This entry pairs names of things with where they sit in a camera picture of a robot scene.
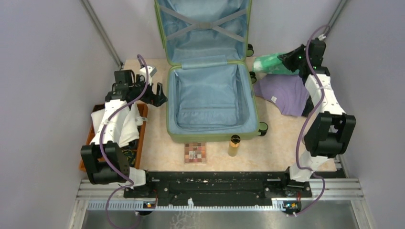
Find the green white tie-dye garment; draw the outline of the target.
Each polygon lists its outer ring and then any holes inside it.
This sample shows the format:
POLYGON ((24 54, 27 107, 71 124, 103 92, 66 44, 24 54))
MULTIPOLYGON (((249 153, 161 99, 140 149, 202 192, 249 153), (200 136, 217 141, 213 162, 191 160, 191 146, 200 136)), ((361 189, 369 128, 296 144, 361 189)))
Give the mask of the green white tie-dye garment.
POLYGON ((273 53, 256 57, 253 62, 252 71, 266 74, 297 75, 298 70, 292 72, 288 70, 278 58, 283 53, 273 53))

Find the purple t-shirt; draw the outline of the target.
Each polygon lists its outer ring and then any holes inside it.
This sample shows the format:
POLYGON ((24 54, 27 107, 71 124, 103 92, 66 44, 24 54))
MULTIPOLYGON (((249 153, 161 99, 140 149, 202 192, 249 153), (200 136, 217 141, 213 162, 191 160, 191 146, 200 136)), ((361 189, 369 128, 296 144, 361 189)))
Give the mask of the purple t-shirt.
POLYGON ((302 116, 309 92, 298 75, 267 74, 253 84, 255 96, 272 102, 281 114, 302 116))

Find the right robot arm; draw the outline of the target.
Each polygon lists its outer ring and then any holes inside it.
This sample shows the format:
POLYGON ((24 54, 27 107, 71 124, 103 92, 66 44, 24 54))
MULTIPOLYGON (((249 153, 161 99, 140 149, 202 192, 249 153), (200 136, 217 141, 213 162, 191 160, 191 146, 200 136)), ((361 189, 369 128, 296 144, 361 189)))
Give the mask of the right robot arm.
POLYGON ((319 38, 308 41, 278 58, 290 71, 298 71, 309 93, 310 113, 299 134, 298 144, 305 145, 296 162, 288 167, 280 183, 280 191, 287 197, 309 191, 309 180, 314 172, 329 159, 346 152, 356 118, 339 105, 331 86, 330 72, 322 66, 326 43, 319 38))

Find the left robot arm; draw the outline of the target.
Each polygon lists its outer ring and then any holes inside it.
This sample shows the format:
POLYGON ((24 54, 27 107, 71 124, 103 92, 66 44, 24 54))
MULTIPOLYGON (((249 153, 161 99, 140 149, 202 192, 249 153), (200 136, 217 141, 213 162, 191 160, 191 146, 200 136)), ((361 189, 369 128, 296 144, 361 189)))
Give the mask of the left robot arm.
POLYGON ((88 179, 93 185, 117 184, 132 188, 141 197, 153 192, 153 184, 146 180, 146 171, 131 167, 123 153, 123 147, 139 139, 136 116, 138 100, 159 107, 167 101, 162 84, 153 92, 153 66, 141 67, 138 74, 132 70, 114 72, 115 82, 105 96, 101 115, 93 120, 95 136, 82 146, 80 154, 88 179))

